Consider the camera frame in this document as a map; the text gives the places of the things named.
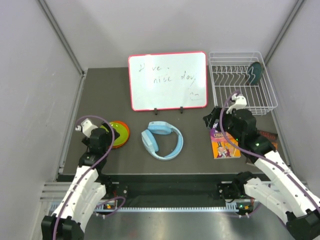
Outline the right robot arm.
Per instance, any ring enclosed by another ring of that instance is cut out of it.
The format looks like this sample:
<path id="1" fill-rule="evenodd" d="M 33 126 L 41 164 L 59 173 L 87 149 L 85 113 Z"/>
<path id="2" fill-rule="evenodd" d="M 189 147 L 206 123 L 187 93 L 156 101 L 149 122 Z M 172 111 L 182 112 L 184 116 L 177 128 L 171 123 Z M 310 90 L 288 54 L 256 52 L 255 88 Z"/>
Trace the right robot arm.
<path id="1" fill-rule="evenodd" d="M 235 147 L 259 168 L 276 187 L 272 190 L 250 171 L 238 173 L 232 195 L 250 197 L 272 211 L 296 240 L 313 240 L 320 235 L 320 199 L 296 177 L 275 146 L 256 127 L 256 118 L 247 109 L 228 112 L 215 107 L 203 117 L 208 129 L 216 129 L 225 140 L 233 137 Z"/>

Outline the dark green plate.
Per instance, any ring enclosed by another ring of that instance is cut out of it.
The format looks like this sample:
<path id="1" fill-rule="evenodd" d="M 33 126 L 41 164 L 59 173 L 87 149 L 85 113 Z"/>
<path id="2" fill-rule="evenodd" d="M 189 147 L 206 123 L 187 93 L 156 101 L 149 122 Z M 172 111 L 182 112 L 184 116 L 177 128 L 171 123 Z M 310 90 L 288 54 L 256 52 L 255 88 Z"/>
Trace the dark green plate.
<path id="1" fill-rule="evenodd" d="M 251 86 L 257 85 L 262 78 L 263 70 L 260 62 L 253 62 L 247 69 L 248 84 Z"/>

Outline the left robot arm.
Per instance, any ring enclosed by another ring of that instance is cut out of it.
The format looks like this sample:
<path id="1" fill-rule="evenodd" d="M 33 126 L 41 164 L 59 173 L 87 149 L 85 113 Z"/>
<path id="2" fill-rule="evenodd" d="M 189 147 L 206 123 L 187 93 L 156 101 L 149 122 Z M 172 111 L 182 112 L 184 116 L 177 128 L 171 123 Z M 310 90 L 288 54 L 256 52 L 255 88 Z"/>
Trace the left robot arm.
<path id="1" fill-rule="evenodd" d="M 61 203 L 41 221 L 44 240 L 82 240 L 91 215 L 102 198 L 109 198 L 114 187 L 101 181 L 107 157 L 120 134 L 109 122 L 100 127 L 86 118 L 76 127 L 84 134 L 85 153 L 79 160 L 75 176 Z"/>

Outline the lime green plate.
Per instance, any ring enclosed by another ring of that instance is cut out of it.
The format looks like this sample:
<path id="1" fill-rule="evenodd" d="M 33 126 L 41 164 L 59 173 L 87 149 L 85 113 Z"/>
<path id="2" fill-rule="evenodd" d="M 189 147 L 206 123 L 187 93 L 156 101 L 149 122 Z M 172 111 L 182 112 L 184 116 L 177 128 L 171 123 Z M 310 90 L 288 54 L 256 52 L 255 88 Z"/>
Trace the lime green plate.
<path id="1" fill-rule="evenodd" d="M 110 122 L 111 127 L 114 131 L 117 131 L 120 134 L 120 145 L 113 145 L 112 148 L 116 149 L 123 146 L 129 139 L 130 131 L 128 126 L 122 121 L 112 121 Z M 109 141 L 112 140 L 112 133 L 107 132 L 107 137 Z"/>

